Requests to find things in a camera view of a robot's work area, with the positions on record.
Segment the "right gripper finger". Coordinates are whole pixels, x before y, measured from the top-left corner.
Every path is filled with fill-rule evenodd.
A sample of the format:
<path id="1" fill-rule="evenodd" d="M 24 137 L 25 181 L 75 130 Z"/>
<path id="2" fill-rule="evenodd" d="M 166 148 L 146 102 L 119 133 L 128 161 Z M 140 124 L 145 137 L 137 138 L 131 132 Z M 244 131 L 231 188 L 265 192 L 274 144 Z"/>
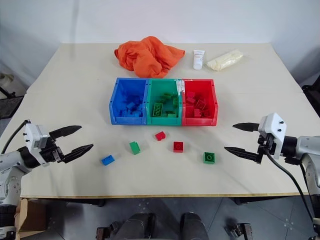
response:
<path id="1" fill-rule="evenodd" d="M 254 161 L 257 164 L 261 164 L 262 161 L 262 155 L 259 155 L 257 153 L 248 152 L 243 148 L 239 147 L 224 147 L 225 150 L 227 150 L 229 153 L 243 159 Z"/>
<path id="2" fill-rule="evenodd" d="M 259 125 L 259 123 L 243 122 L 234 124 L 232 127 L 246 132 L 255 132 L 258 131 Z"/>

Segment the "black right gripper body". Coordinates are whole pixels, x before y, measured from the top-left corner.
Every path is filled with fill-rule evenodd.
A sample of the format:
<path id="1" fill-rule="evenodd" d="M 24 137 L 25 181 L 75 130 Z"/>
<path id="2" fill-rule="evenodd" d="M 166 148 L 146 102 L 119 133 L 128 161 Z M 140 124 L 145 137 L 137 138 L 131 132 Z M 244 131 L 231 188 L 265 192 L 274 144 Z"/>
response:
<path id="1" fill-rule="evenodd" d="M 260 134 L 257 143 L 258 149 L 256 163 L 261 164 L 263 155 L 266 155 L 266 150 L 268 150 L 270 153 L 274 153 L 276 144 L 274 143 L 274 136 L 271 133 L 267 133 L 266 136 L 262 136 Z"/>

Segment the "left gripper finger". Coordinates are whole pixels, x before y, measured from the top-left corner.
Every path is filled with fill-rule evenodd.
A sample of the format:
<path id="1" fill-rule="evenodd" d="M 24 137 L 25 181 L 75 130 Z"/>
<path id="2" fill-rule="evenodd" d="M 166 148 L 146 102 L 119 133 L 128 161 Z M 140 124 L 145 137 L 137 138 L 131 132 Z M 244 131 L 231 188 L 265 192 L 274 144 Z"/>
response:
<path id="1" fill-rule="evenodd" d="M 80 146 L 76 149 L 73 149 L 70 153 L 64 155 L 62 162 L 67 164 L 69 162 L 72 162 L 75 159 L 80 158 L 85 153 L 87 153 L 93 146 L 94 146 L 93 144 L 88 144 L 88 145 Z"/>
<path id="2" fill-rule="evenodd" d="M 70 125 L 70 126 L 66 126 L 66 127 L 62 127 L 62 128 L 53 130 L 53 131 L 49 132 L 49 135 L 51 138 L 57 139 L 60 137 L 66 137 L 68 135 L 71 135 L 81 128 L 82 128 L 82 126 L 80 126 L 80 125 Z"/>

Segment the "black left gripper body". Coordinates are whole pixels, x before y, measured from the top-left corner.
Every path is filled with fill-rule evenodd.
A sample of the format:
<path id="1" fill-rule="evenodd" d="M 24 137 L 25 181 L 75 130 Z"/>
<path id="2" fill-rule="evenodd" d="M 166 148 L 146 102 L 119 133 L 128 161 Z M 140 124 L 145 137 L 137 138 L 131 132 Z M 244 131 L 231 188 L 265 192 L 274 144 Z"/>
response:
<path id="1" fill-rule="evenodd" d="M 39 153 L 37 161 L 40 165 L 64 160 L 64 155 L 61 149 L 56 145 L 56 140 L 52 137 L 41 137 L 38 145 Z"/>

